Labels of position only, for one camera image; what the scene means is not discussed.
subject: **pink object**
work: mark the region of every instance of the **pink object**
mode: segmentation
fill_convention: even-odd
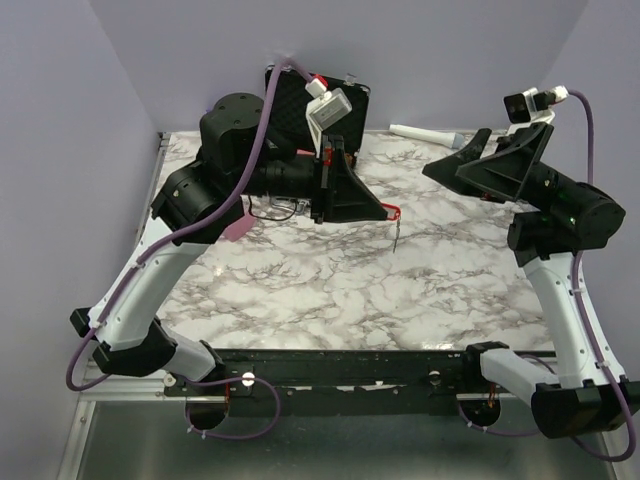
[[[240,220],[229,225],[222,235],[230,242],[237,242],[244,237],[251,228],[256,224],[256,219],[248,213],[244,214]]]

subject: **gray floor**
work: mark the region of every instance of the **gray floor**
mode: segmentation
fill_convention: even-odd
[[[504,429],[530,428],[518,401],[505,402]],[[259,420],[233,420],[227,433]],[[568,440],[506,439],[470,431],[459,418],[428,416],[284,418],[266,437],[229,442],[187,434],[177,403],[97,407],[85,480],[615,478],[608,464]]]

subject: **marble pattern surface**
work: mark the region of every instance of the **marble pattern surface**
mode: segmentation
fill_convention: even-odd
[[[197,132],[172,135],[160,176],[193,160]],[[516,206],[457,196],[421,174],[445,147],[367,134],[356,173],[395,224],[258,221],[221,239],[162,306],[165,325],[213,347],[463,349],[500,340],[550,349],[539,302],[506,245]]]

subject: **white cylindrical object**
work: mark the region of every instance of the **white cylindrical object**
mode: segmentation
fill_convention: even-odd
[[[426,142],[437,143],[445,147],[458,149],[464,144],[464,137],[455,132],[436,132],[423,128],[407,127],[404,125],[391,125],[389,131],[401,137],[415,138]]]

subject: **black cable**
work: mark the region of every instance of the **black cable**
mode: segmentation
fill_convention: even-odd
[[[283,217],[283,218],[261,217],[259,215],[254,215],[253,213],[253,201],[251,200],[251,195],[247,195],[247,198],[249,199],[249,215],[251,215],[253,218],[257,218],[258,220],[269,220],[271,222],[284,222],[285,220],[289,220],[291,217],[293,217],[296,214],[296,210],[298,209],[298,201],[294,200],[295,207],[289,216]]]

